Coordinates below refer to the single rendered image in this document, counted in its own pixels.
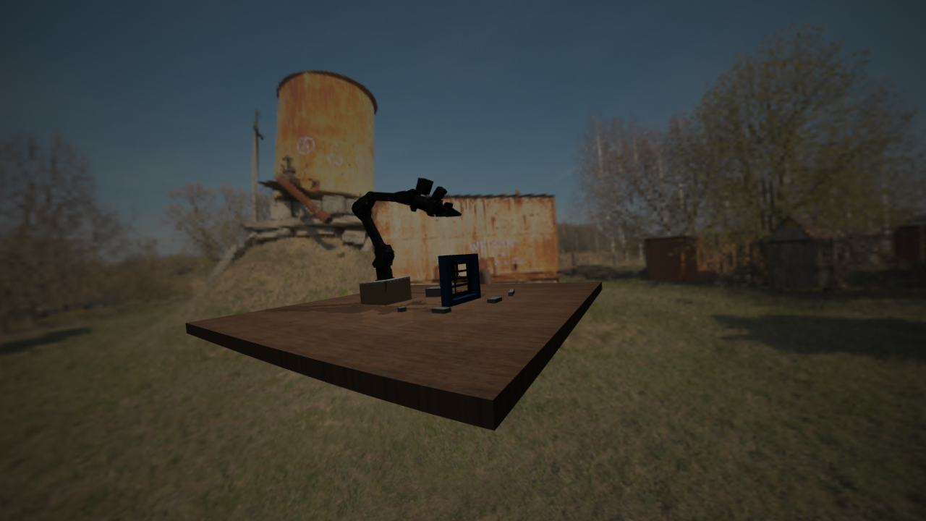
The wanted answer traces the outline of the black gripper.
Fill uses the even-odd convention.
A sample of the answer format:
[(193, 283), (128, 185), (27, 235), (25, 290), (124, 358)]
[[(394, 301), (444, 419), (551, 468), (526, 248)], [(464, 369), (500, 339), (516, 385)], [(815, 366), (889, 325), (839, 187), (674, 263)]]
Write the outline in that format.
[(426, 198), (423, 202), (422, 209), (427, 212), (428, 216), (461, 216), (461, 212), (454, 210), (452, 207), (453, 203), (442, 203), (442, 201), (432, 201), (429, 198)]

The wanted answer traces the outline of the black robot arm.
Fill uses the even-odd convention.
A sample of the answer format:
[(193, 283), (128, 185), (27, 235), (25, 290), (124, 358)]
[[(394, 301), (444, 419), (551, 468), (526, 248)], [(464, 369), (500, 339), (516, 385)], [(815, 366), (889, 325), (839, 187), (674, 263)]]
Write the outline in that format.
[[(426, 178), (419, 178), (417, 181), (416, 190), (411, 189), (408, 191), (399, 191), (399, 192), (367, 192), (365, 197), (357, 199), (356, 203), (352, 205), (352, 211), (356, 214), (356, 217), (360, 218), (360, 221), (366, 228), (370, 239), (373, 241), (375, 258), (373, 261), (373, 268), (375, 268), (377, 280), (383, 281), (387, 279), (394, 279), (393, 273), (391, 272), (391, 264), (393, 264), (394, 251), (391, 249), (391, 245), (385, 245), (383, 238), (380, 236), (378, 229), (375, 227), (375, 222), (373, 222), (373, 217), (371, 217), (371, 208), (373, 208), (375, 201), (391, 201), (396, 203), (402, 203), (410, 206), (411, 211), (416, 211), (417, 208), (422, 210), (422, 205), (427, 195), (430, 194), (431, 185), (433, 181), (430, 181)], [(436, 191), (431, 195), (430, 200), (432, 201), (442, 201), (443, 197), (447, 193), (446, 189), (442, 187), (437, 187)], [(425, 195), (425, 197), (420, 197), (420, 195)], [(368, 203), (367, 203), (368, 202)]]

